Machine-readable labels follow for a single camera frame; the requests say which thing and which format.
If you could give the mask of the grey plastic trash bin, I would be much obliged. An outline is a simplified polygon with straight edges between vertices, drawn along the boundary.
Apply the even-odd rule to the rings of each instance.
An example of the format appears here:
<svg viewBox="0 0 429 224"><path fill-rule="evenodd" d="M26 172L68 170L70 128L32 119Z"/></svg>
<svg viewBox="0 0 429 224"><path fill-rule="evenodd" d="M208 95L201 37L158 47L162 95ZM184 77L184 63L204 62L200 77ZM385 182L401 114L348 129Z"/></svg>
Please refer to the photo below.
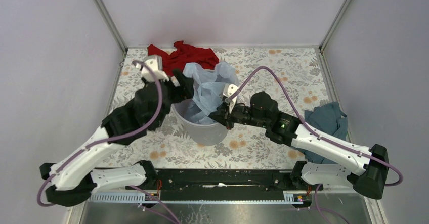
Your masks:
<svg viewBox="0 0 429 224"><path fill-rule="evenodd" d="M187 99L180 103L172 104L171 107L172 112L189 134L189 137L196 143L205 146L213 146L223 141L228 134L228 130L223 125L219 123L200 125L185 119L185 113L191 102L191 99Z"/></svg>

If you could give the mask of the light blue plastic trash bag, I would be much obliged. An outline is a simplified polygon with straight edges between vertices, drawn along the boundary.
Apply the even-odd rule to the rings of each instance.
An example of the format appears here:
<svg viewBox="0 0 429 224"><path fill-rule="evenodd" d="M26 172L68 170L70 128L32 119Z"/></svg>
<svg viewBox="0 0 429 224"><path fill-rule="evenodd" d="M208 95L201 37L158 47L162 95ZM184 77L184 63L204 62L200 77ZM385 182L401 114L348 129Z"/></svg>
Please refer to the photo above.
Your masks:
<svg viewBox="0 0 429 224"><path fill-rule="evenodd" d="M235 69L225 61L216 64L213 71L203 69L197 63L188 63L183 74L194 80L194 96L184 118L199 125L214 124L209 114L222 104L224 87L239 84Z"/></svg>

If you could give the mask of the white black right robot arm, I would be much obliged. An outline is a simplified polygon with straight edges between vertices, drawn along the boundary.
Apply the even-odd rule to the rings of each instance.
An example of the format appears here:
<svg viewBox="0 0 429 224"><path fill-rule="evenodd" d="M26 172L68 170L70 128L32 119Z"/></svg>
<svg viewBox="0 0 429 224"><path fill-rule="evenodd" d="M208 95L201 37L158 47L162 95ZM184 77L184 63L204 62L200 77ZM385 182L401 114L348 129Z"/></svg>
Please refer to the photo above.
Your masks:
<svg viewBox="0 0 429 224"><path fill-rule="evenodd" d="M278 104L266 92L251 97L250 106L223 102L209 117L232 129L236 123L264 128L271 141L308 150L331 160L322 166L304 162L295 167L291 185L298 190L309 185L333 185L353 188L357 193L380 200L388 175L388 151L384 146L354 145L302 123L297 117L278 110Z"/></svg>

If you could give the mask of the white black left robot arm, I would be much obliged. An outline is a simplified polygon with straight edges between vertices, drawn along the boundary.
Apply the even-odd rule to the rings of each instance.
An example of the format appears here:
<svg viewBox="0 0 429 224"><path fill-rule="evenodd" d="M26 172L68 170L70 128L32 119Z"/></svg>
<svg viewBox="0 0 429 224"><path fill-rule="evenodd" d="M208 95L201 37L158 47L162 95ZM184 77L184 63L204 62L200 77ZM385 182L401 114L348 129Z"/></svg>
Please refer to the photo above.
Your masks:
<svg viewBox="0 0 429 224"><path fill-rule="evenodd" d="M114 109L94 134L71 155L58 163L44 163L40 175L44 180L37 194L40 206L78 205L98 191L125 186L151 189L157 173L153 164L141 160L129 167L99 168L99 164L118 150L161 127L172 104L191 99L194 81L174 70L170 79L145 81L125 105Z"/></svg>

